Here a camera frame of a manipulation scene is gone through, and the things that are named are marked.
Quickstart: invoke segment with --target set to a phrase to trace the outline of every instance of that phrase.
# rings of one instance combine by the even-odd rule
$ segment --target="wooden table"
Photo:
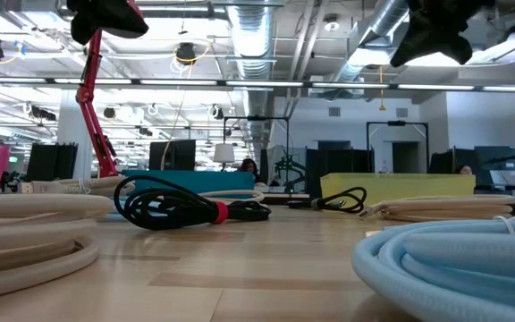
[[[0,321],[414,321],[355,276],[353,245],[384,225],[273,207],[268,222],[150,232],[99,223],[90,267],[0,296]]]

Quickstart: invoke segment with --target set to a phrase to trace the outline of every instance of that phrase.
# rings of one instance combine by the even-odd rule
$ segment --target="black cable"
[[[119,199],[122,187],[136,180],[157,182],[173,189],[148,188],[133,192],[122,207]],[[216,202],[172,182],[148,175],[134,175],[120,182],[114,190],[114,205],[131,223],[150,230],[213,223],[219,215]],[[234,201],[227,208],[228,219],[243,221],[267,220],[271,213],[269,208],[256,201]]]
[[[360,191],[360,197],[354,195],[352,192]],[[351,198],[355,200],[355,204],[351,207],[344,208],[347,205],[345,200],[337,200],[342,198]],[[358,214],[365,208],[365,200],[367,199],[367,190],[363,187],[355,187],[349,190],[337,193],[336,195],[327,198],[317,198],[311,201],[289,201],[287,206],[292,209],[311,208],[314,210],[338,210],[349,214]]]

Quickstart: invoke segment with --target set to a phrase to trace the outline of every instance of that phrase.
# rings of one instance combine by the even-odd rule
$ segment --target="white lamp shade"
[[[227,143],[218,143],[215,145],[214,162],[231,163],[236,160],[233,155],[233,145]]]

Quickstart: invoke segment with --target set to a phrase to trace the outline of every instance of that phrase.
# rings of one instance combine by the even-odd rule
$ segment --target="woman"
[[[262,182],[258,174],[258,166],[256,165],[256,162],[250,158],[244,159],[241,162],[238,171],[253,173],[256,183]]]
[[[472,174],[472,168],[470,165],[461,165],[456,168],[456,174]]]

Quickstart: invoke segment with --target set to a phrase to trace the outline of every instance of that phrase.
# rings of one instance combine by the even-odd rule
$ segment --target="coiled light blue hose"
[[[373,290],[422,320],[515,321],[515,234],[502,221],[386,229],[357,244],[352,265]]]

